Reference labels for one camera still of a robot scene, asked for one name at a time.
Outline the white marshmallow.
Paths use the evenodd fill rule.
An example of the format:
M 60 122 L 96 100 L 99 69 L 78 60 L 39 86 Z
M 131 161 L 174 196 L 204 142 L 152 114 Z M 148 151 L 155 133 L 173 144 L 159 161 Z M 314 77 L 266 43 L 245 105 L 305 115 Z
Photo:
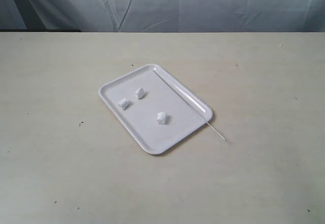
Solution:
M 168 115 L 166 112 L 158 112 L 156 121 L 158 124 L 167 124 Z
M 142 99 L 146 95 L 144 88 L 140 87 L 135 91 L 135 96 L 138 100 Z
M 118 106 L 121 108 L 121 110 L 125 110 L 130 104 L 130 101 L 127 98 L 122 98 L 118 102 Z

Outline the white backdrop curtain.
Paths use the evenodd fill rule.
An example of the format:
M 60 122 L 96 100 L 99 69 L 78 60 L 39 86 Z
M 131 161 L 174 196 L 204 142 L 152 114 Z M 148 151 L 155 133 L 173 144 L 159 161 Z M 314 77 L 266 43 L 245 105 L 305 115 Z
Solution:
M 1 29 L 321 32 L 324 0 L 1 0 Z

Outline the white plastic tray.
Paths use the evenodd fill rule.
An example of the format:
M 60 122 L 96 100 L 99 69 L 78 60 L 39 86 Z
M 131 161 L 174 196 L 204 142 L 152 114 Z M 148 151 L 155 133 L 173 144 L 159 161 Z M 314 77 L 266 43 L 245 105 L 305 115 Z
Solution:
M 213 118 L 213 111 L 170 73 L 155 64 L 144 65 L 104 84 L 99 89 L 103 102 L 144 151 L 158 155 L 198 130 L 205 122 L 154 71 L 207 121 Z M 138 100 L 135 91 L 140 87 L 144 88 L 146 95 Z M 130 101 L 125 110 L 118 106 L 122 98 Z M 167 113 L 167 124 L 157 123 L 158 112 Z

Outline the thin metal skewer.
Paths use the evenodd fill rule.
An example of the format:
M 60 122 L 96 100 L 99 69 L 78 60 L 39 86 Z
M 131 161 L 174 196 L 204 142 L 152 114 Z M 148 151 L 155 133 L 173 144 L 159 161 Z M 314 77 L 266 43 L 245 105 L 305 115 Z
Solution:
M 180 96 L 176 90 L 172 88 L 156 71 L 154 73 L 180 98 L 182 99 L 214 132 L 216 132 L 225 142 L 227 139 L 217 131 L 199 112 L 197 112 L 182 96 Z

